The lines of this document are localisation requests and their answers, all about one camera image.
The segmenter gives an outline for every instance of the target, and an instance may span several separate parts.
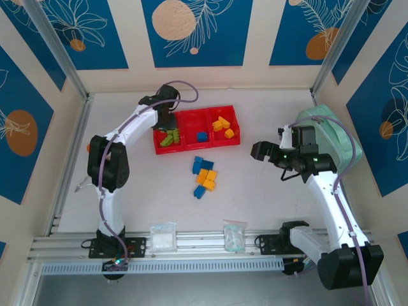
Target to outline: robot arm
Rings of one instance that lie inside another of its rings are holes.
[[[284,170],[281,180],[301,176],[314,195],[327,227],[329,244],[315,234],[304,221],[285,222],[272,244],[280,249],[296,247],[315,262],[321,282],[327,289],[361,286],[361,270],[353,237],[356,238],[363,254],[367,282],[371,284],[381,265],[384,254],[379,245],[370,245],[347,204],[340,186],[336,193],[348,220],[353,226],[349,231],[342,209],[339,207],[333,186],[337,169],[329,154],[319,154],[314,127],[286,127],[279,129],[282,136],[280,145],[269,142],[254,144],[251,156],[269,162]],[[285,177],[287,171],[297,174]]]
[[[99,200],[103,199],[102,210],[105,220],[116,235],[124,237],[124,221],[122,218],[121,193],[122,187],[129,178],[130,170],[126,148],[131,147],[150,128],[155,129],[175,129],[177,123],[174,114],[170,113],[172,103],[163,103],[148,110],[146,107],[164,100],[174,100],[179,96],[179,92],[172,86],[163,85],[155,96],[145,96],[139,101],[135,111],[116,129],[109,132],[104,137],[94,136],[90,142],[89,159],[87,173],[92,178],[92,183],[96,186]],[[103,152],[110,140],[113,140],[105,162],[103,163],[102,192],[99,190],[99,170]],[[115,255],[116,250],[121,246],[106,228],[103,221],[100,222],[97,230],[97,239],[101,242],[100,249],[109,248],[112,245],[111,253]]]

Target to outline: green block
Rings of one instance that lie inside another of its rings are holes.
[[[167,137],[160,143],[160,146],[168,147],[172,143],[173,143],[173,136],[172,135],[167,135]]]
[[[174,139],[174,143],[179,143],[180,142],[179,129],[174,129],[173,130],[173,139]]]

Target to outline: metal bracket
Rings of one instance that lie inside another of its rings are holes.
[[[125,238],[125,244],[129,250],[129,258],[144,258],[146,250],[146,238]],[[114,258],[117,254],[98,250],[98,239],[91,240],[89,258]]]
[[[261,255],[285,255],[285,254],[304,254],[293,245],[283,246],[279,235],[260,235],[258,236]]]

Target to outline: wall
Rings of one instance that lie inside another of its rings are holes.
[[[13,288],[16,289],[15,284],[21,279],[33,237],[44,235],[82,101],[69,82],[59,90],[3,10],[0,10],[0,29],[1,48],[54,111],[21,204],[0,196],[0,241],[7,243],[0,265],[0,305],[8,305]],[[3,101],[2,106],[16,102]],[[4,164],[2,169],[2,175],[9,175],[4,173]],[[10,179],[18,182],[18,175],[10,175]]]
[[[333,76],[330,75],[317,95],[318,103],[328,105],[339,119],[351,129],[356,139],[358,139],[358,135],[346,104],[406,25],[406,13],[402,12],[407,11],[407,1],[393,0],[341,83],[337,85]],[[373,99],[371,103],[383,102]],[[365,118],[365,114],[361,113],[360,120],[363,118]],[[408,230],[406,219],[408,216],[406,201],[408,185],[382,197],[365,156],[346,175],[344,185],[361,226],[372,230],[375,241],[381,245],[384,251],[383,266],[391,275],[397,295],[401,301],[407,301],[408,263],[397,240],[397,234]]]
[[[154,67],[141,1],[109,1],[129,69],[79,71],[79,75],[90,91],[97,92],[156,89],[169,80],[180,79],[201,88],[310,87],[319,66],[269,67],[285,3],[284,0],[253,1],[242,67],[175,69]]]

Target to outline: blue panel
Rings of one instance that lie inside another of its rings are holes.
[[[76,69],[128,69],[107,0],[40,4]]]
[[[242,66],[252,0],[142,0],[157,68]]]
[[[25,9],[11,0],[0,0],[0,7],[61,91],[65,83],[66,75],[48,49],[47,44],[41,38],[37,28],[27,16]]]
[[[0,196],[21,204],[53,113],[0,47]]]
[[[5,248],[6,248],[6,243],[0,241],[0,260],[1,260],[1,256],[3,255]]]
[[[405,256],[408,259],[408,231],[398,234],[398,239],[400,240],[402,249],[404,250]]]
[[[360,18],[360,22],[354,29],[347,45],[344,47],[336,65],[331,71],[337,84],[344,78],[344,75],[347,73],[391,2],[392,0],[371,0],[368,4],[363,16]]]
[[[347,104],[382,196],[408,183],[408,24]]]
[[[320,65],[352,3],[287,0],[269,65]]]

